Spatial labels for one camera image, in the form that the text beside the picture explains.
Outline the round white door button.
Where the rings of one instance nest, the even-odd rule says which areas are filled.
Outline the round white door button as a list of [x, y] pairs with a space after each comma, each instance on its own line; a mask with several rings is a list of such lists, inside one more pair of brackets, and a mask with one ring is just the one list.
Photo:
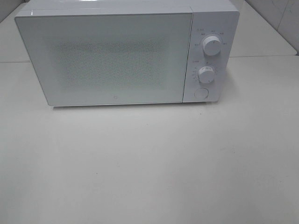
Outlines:
[[195, 98], [198, 100], [204, 100], [208, 97], [208, 95], [209, 90], [207, 88], [198, 88], [194, 93]]

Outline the white microwave oven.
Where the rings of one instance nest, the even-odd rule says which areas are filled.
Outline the white microwave oven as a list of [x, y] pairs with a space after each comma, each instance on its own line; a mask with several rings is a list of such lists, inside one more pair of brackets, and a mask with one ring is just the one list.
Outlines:
[[[228, 0], [31, 0], [15, 16], [102, 16], [142, 14], [191, 14], [190, 39], [185, 74], [183, 99], [177, 103], [215, 102], [219, 99], [228, 58], [237, 24], [238, 9]], [[203, 51], [204, 38], [216, 35], [221, 40], [221, 51], [208, 56]], [[198, 71], [204, 66], [215, 69], [214, 81], [203, 84]], [[198, 88], [207, 88], [204, 100], [195, 98]]]

